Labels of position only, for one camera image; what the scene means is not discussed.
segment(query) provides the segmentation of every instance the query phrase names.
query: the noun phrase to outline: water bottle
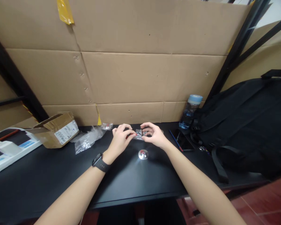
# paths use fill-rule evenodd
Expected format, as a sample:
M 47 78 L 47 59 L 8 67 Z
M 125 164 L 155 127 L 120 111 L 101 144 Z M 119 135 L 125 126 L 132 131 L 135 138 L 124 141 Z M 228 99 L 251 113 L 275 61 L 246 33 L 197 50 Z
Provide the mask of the water bottle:
M 180 119 L 179 127 L 182 129 L 188 129 L 190 127 L 190 124 L 193 122 L 194 112 L 199 108 L 202 99 L 203 97 L 200 95 L 190 95 Z

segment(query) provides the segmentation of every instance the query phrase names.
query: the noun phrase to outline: blue bottle cap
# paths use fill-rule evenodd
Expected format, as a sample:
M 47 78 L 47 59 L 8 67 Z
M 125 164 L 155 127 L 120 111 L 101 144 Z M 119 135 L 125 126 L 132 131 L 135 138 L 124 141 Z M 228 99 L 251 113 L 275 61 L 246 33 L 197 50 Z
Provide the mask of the blue bottle cap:
M 199 105 L 202 101 L 203 97 L 200 95 L 190 95 L 187 102 L 194 105 Z

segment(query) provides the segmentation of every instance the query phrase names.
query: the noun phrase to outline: phone screen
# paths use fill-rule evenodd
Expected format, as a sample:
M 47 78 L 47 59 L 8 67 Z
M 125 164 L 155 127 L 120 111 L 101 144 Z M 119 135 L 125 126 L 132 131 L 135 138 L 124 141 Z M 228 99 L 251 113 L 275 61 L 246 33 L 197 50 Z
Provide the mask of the phone screen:
M 183 150 L 194 149 L 194 147 L 191 145 L 191 143 L 186 139 L 184 134 L 179 129 L 171 130 L 171 132 Z

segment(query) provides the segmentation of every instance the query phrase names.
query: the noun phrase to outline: power strip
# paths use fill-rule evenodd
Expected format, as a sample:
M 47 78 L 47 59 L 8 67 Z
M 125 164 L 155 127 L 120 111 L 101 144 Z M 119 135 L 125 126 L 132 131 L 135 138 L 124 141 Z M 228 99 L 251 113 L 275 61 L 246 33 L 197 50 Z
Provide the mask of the power strip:
M 3 154 L 0 156 L 0 171 L 4 170 L 6 167 L 10 166 L 13 164 L 15 161 L 19 160 L 23 156 L 27 155 L 30 153 L 32 150 L 36 149 L 42 145 L 40 141 L 36 141 L 33 139 L 30 139 L 23 144 L 19 145 L 19 147 L 22 149 L 21 152 L 14 156 L 9 156 L 7 154 Z

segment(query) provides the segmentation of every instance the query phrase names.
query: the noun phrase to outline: black backpack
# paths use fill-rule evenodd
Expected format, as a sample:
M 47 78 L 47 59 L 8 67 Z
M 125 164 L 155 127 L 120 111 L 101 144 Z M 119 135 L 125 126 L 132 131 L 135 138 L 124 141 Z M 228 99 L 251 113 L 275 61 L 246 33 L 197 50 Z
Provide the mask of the black backpack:
M 223 169 L 281 175 L 281 70 L 238 83 L 194 114 L 190 137 L 211 152 L 219 180 Z

